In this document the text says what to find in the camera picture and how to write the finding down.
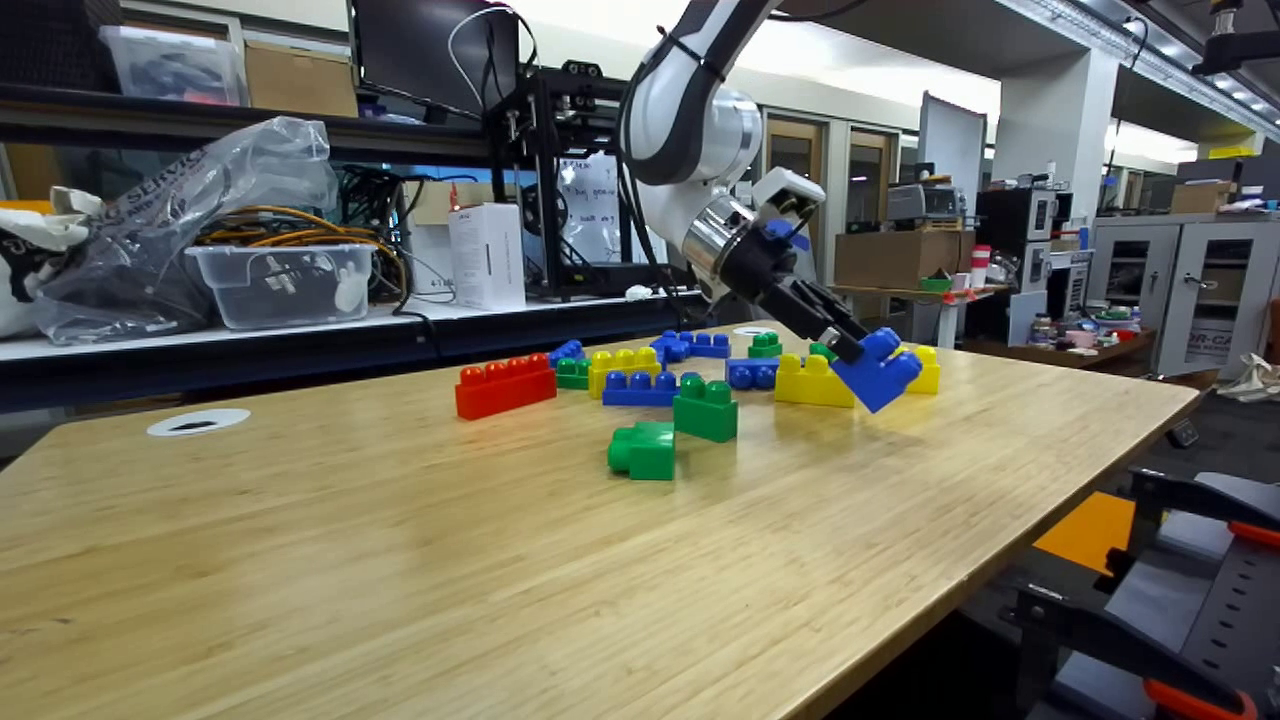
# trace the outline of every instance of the yellow lego brick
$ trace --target yellow lego brick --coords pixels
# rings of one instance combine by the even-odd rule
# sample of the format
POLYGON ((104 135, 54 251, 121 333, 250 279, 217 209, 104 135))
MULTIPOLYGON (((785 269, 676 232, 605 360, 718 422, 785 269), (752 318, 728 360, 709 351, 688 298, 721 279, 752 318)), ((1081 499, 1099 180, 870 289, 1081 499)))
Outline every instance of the yellow lego brick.
POLYGON ((781 404, 819 404, 819 409, 853 409, 848 383, 833 371, 827 355, 793 355, 777 363, 774 398, 781 404))
POLYGON ((593 351, 587 360, 593 360, 593 374, 587 374, 593 398, 605 395, 609 371, 630 371, 630 374, 635 374, 635 371, 655 374, 662 371, 654 347, 593 351))
POLYGON ((937 363, 937 347, 912 344, 912 355, 921 355, 921 374, 910 383, 910 395, 937 395, 943 383, 943 366, 937 363))

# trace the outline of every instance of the green lego brick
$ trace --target green lego brick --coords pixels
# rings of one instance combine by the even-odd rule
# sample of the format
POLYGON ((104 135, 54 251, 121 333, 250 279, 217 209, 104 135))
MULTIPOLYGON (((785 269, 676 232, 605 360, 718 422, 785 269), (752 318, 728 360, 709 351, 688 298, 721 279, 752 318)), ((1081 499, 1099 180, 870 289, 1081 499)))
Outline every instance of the green lego brick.
POLYGON ((777 333, 756 333, 747 355, 777 360, 777 355, 785 355, 785 339, 777 333))
POLYGON ((723 379, 704 379, 696 371, 680 374, 676 409, 674 409, 676 433, 704 437, 718 445, 737 441, 737 404, 723 379))
POLYGON ((562 360, 557 363, 557 383, 562 388, 587 388, 593 363, 587 360, 562 360))
POLYGON ((616 427, 609 441, 609 470, 633 474, 633 479, 676 479, 674 422, 616 427))
POLYGON ((827 363, 837 363, 837 351, 819 339, 807 344, 807 355, 824 355, 827 363))

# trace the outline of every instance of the computer monitor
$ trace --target computer monitor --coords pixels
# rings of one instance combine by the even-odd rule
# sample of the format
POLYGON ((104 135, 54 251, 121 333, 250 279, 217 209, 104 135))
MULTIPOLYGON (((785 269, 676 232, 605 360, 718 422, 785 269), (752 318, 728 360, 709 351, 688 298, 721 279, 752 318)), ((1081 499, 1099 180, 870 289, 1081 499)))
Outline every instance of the computer monitor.
POLYGON ((359 96, 391 96, 479 122, 511 96, 522 32, 487 0, 350 0, 359 96))

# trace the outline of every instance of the plastic bag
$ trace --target plastic bag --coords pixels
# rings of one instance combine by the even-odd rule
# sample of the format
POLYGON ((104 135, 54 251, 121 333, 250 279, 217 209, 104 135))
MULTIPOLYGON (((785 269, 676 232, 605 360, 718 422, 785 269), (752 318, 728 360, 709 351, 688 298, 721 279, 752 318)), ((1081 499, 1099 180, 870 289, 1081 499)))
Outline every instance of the plastic bag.
POLYGON ((95 344, 214 325, 214 294, 185 248, 250 205, 327 209, 336 190, 319 118, 241 126, 95 216, 84 248, 40 284, 36 325, 54 344, 95 344))

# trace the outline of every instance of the red lego brick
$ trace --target red lego brick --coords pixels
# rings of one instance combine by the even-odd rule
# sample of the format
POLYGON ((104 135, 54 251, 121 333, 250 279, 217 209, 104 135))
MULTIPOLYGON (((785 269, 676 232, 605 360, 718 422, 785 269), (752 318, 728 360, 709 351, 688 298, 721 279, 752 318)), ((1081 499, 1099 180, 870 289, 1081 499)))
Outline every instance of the red lego brick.
POLYGON ((511 355, 462 371, 452 393, 462 419, 497 415, 557 395, 557 371, 549 355, 511 355))

